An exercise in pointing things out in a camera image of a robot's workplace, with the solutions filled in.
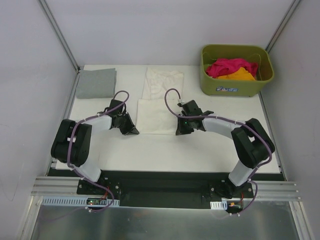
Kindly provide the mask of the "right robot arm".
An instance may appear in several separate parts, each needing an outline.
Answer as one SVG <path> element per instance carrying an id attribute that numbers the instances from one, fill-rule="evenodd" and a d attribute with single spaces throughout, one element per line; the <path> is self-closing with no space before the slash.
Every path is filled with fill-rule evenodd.
<path id="1" fill-rule="evenodd" d="M 181 113 L 177 115 L 176 135 L 188 135 L 194 130 L 216 133 L 233 141 L 238 162 L 229 173 L 225 192 L 230 197 L 237 197 L 246 183 L 262 166 L 270 162 L 275 152 L 275 145 L 260 121 L 251 118 L 241 122 L 218 116 L 213 111 L 202 111 L 194 100 L 177 104 Z"/>

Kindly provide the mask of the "cream white t shirt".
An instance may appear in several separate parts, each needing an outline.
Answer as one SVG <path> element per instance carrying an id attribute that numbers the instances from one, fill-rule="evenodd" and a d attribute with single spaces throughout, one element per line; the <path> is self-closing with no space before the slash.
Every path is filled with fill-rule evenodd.
<path id="1" fill-rule="evenodd" d="M 184 74 L 147 68 L 142 97 L 137 103 L 136 128 L 142 135 L 175 135 L 177 117 L 166 106 L 165 93 L 174 88 L 181 94 Z"/>

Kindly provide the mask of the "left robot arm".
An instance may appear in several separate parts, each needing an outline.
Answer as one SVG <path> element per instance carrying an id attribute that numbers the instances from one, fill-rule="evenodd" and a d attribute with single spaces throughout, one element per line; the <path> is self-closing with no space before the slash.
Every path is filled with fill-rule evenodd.
<path id="1" fill-rule="evenodd" d="M 86 179 L 89 190 L 96 195 L 105 191 L 106 183 L 102 170 L 89 159 L 91 138 L 111 129 L 119 129 L 124 136 L 140 133 L 123 101 L 112 99 L 104 111 L 84 121 L 62 120 L 50 150 L 54 159 Z"/>

